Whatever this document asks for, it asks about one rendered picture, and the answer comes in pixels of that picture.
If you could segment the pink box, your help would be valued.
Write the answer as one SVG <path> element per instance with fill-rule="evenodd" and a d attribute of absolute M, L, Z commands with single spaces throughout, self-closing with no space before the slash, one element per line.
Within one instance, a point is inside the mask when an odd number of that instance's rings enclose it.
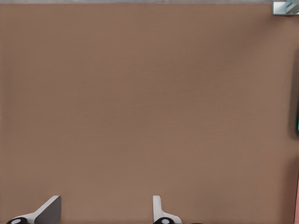
<path fill-rule="evenodd" d="M 299 224 L 299 174 L 297 179 L 297 191 L 296 191 L 296 201 L 294 210 L 294 224 Z"/>

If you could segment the silver frame post foot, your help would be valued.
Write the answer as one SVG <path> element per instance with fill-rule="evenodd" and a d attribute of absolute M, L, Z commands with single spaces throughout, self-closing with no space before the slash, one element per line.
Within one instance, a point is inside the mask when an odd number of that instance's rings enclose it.
<path fill-rule="evenodd" d="M 299 0 L 274 1 L 272 15 L 299 16 Z"/>

